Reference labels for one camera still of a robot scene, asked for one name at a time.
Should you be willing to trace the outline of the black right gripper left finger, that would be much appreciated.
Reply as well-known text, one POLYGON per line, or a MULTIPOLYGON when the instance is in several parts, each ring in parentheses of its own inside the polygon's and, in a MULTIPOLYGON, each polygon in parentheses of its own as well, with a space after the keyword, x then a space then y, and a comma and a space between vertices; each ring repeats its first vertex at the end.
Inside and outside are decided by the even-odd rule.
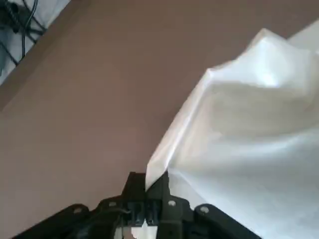
POLYGON ((95 209, 73 204, 25 231, 16 239, 112 239, 117 229, 141 227, 146 215, 145 174, 130 172, 120 195, 95 209))

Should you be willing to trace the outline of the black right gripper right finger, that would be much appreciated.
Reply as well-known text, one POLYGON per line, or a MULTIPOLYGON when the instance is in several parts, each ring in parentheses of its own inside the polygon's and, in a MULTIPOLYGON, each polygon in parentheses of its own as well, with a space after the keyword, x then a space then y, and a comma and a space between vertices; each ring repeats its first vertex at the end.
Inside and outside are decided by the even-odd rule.
POLYGON ((157 227, 157 239, 259 239, 260 237, 211 204, 194 209, 170 194, 164 173, 146 191, 146 222, 157 227))

